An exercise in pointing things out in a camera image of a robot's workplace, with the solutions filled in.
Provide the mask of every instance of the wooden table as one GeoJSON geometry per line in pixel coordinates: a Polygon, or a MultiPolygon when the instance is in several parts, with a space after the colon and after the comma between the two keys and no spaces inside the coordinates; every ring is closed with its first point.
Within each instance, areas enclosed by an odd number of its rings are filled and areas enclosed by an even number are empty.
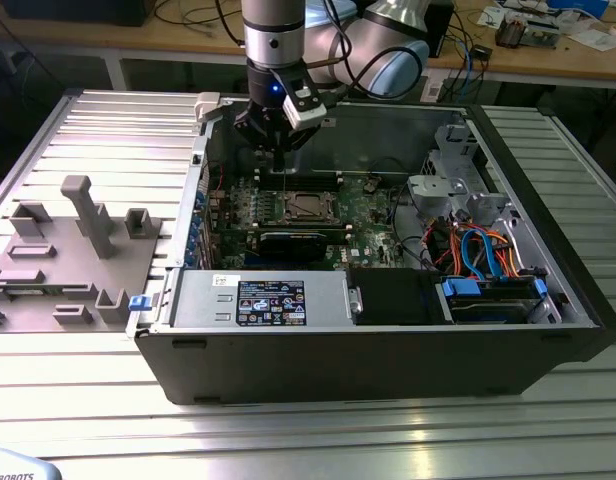
{"type": "MultiPolygon", "coordinates": [[[[187,5],[211,6],[211,0],[186,0],[187,5]]],[[[239,9],[239,0],[227,0],[224,11],[239,9]]],[[[459,15],[475,41],[493,49],[486,80],[502,82],[569,85],[591,88],[616,88],[616,49],[598,52],[569,38],[561,38],[555,50],[522,47],[505,49],[495,46],[493,29],[474,23],[478,10],[488,0],[458,0],[459,15]]],[[[214,10],[203,12],[199,19],[212,18],[214,10]]],[[[177,1],[161,10],[163,17],[180,20],[177,1]]],[[[122,60],[145,59],[194,63],[245,64],[244,50],[235,46],[225,31],[215,22],[210,34],[203,34],[180,25],[170,25],[154,16],[143,27],[118,27],[103,24],[12,20],[1,9],[0,16],[12,32],[34,52],[65,53],[95,56],[106,62],[113,88],[127,90],[122,60]]],[[[616,20],[616,10],[609,9],[608,20],[616,20]]],[[[239,14],[228,17],[233,31],[243,38],[239,14]]],[[[21,50],[0,26],[0,50],[21,50]]],[[[434,101],[440,83],[461,68],[462,59],[451,42],[446,42],[442,55],[428,61],[425,72],[428,80],[422,100],[434,101]]]]}

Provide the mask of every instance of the red cable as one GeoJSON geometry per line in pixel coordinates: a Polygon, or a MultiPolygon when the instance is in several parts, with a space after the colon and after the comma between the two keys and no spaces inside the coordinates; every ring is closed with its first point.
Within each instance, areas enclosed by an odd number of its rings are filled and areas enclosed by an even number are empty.
{"type": "Polygon", "coordinates": [[[217,185],[217,189],[215,190],[215,193],[217,193],[219,191],[219,189],[221,188],[221,185],[224,183],[224,166],[223,165],[219,165],[219,171],[220,171],[220,177],[219,177],[219,185],[217,185]]]}

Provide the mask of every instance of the circuit board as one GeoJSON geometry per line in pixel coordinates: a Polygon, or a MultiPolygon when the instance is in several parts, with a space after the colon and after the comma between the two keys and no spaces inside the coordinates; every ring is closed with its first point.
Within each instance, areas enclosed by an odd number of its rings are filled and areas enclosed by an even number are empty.
{"type": "Polygon", "coordinates": [[[260,191],[241,178],[225,192],[214,216],[216,268],[339,270],[402,267],[403,252],[390,225],[391,191],[364,191],[367,179],[346,177],[338,192],[260,191]],[[262,261],[256,240],[264,231],[300,227],[328,238],[323,258],[305,263],[262,261]]]}

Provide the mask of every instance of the motherboard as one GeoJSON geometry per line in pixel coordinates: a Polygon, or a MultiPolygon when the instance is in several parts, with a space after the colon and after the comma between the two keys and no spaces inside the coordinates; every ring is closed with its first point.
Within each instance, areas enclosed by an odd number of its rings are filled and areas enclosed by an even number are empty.
{"type": "Polygon", "coordinates": [[[339,270],[403,266],[391,227],[395,188],[340,177],[336,191],[263,190],[240,178],[209,194],[213,267],[339,270]]]}

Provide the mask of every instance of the slotted metal platform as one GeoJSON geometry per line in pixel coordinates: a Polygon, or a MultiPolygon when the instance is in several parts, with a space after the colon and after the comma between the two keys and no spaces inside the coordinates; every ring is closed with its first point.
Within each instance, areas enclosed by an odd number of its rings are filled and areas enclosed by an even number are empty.
{"type": "Polygon", "coordinates": [[[556,117],[484,111],[616,312],[616,187],[556,117]]]}
{"type": "MultiPolygon", "coordinates": [[[[195,135],[193,103],[169,94],[65,98],[0,192],[0,248],[17,201],[43,199],[52,215],[73,215],[53,189],[68,173],[87,173],[111,215],[138,204],[164,219],[151,269],[159,279],[195,135]],[[111,171],[118,175],[104,175],[111,171]]],[[[609,181],[556,120],[487,113],[597,281],[609,280],[602,288],[616,309],[609,181]],[[590,199],[601,215],[585,208],[590,199]],[[580,208],[591,211],[582,217],[580,208]]],[[[68,480],[616,479],[616,345],[519,397],[180,407],[122,333],[0,335],[0,446],[49,459],[68,480]]]]}

